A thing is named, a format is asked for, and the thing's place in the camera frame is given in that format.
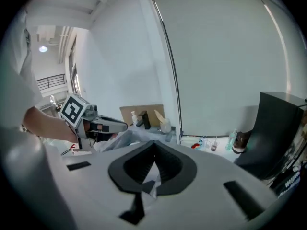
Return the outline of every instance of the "ceiling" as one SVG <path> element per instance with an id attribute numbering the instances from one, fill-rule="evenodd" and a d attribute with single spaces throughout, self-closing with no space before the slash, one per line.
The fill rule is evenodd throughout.
<path id="1" fill-rule="evenodd" d="M 59 47 L 63 26 L 40 25 L 32 26 L 28 30 L 32 41 L 35 38 L 35 41 L 40 44 Z"/>
<path id="2" fill-rule="evenodd" d="M 30 27 L 59 25 L 89 29 L 108 1 L 32 0 L 27 5 L 27 24 Z"/>

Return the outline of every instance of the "small bottle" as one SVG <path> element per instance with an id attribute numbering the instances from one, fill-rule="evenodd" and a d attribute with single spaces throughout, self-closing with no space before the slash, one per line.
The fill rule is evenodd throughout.
<path id="1" fill-rule="evenodd" d="M 135 111 L 132 111 L 132 121 L 133 121 L 133 125 L 136 126 L 136 124 L 138 123 L 138 117 L 135 114 Z"/>
<path id="2" fill-rule="evenodd" d="M 236 141 L 236 129 L 229 135 L 229 140 L 226 145 L 226 150 L 231 150 Z"/>
<path id="3" fill-rule="evenodd" d="M 217 143 L 217 137 L 216 137 L 214 143 L 211 146 L 211 151 L 215 151 L 216 148 L 217 148 L 217 145 L 218 145 L 218 143 Z"/>

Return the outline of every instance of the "black cutout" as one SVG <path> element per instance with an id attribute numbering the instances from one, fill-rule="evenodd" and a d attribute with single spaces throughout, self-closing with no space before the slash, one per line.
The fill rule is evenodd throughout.
<path id="1" fill-rule="evenodd" d="M 77 170 L 77 169 L 81 169 L 81 168 L 84 168 L 84 167 L 87 167 L 87 166 L 90 166 L 91 164 L 89 162 L 81 162 L 81 163 L 74 163 L 74 164 L 70 164 L 70 165 L 67 165 L 67 168 L 70 170 L 70 171 L 73 171 L 73 170 Z"/>
<path id="2" fill-rule="evenodd" d="M 109 176 L 120 191 L 140 193 L 153 162 L 161 176 L 157 196 L 178 194 L 196 177 L 197 166 L 193 159 L 159 141 L 149 141 L 114 160 L 108 169 Z"/>
<path id="3" fill-rule="evenodd" d="M 144 216 L 145 213 L 142 197 L 139 193 L 135 195 L 131 209 L 129 211 L 125 211 L 119 217 L 127 222 L 130 222 L 131 224 L 137 225 Z"/>
<path id="4" fill-rule="evenodd" d="M 227 189 L 242 211 L 246 214 L 249 220 L 252 220 L 264 211 L 264 209 L 252 198 L 252 196 L 249 195 L 248 192 L 236 181 L 226 182 L 224 183 L 224 187 Z"/>

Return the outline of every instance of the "white cloth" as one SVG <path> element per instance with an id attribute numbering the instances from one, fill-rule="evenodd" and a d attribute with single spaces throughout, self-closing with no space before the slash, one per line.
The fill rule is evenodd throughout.
<path id="1" fill-rule="evenodd" d="M 0 127 L 18 127 L 42 99 L 32 68 L 26 11 L 15 16 L 0 46 Z"/>

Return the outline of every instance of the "white wall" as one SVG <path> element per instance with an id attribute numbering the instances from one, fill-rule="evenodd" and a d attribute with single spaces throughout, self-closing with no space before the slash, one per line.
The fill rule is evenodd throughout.
<path id="1" fill-rule="evenodd" d="M 40 52 L 41 46 L 47 46 L 48 51 Z M 32 69 L 35 78 L 42 79 L 54 75 L 65 74 L 64 63 L 58 64 L 58 47 L 37 42 L 36 35 L 31 36 Z"/>
<path id="2" fill-rule="evenodd" d="M 160 18 L 152 0 L 139 0 L 151 45 L 165 116 L 176 127 L 177 138 L 180 134 L 180 121 L 175 79 Z"/>
<path id="3" fill-rule="evenodd" d="M 122 119 L 120 107 L 161 104 L 160 86 L 138 0 L 118 0 L 90 31 L 77 33 L 82 95 L 102 115 Z"/>
<path id="4" fill-rule="evenodd" d="M 260 92 L 306 97 L 304 47 L 275 4 L 269 7 L 283 40 L 260 0 L 155 1 L 174 55 L 186 135 L 252 129 Z"/>

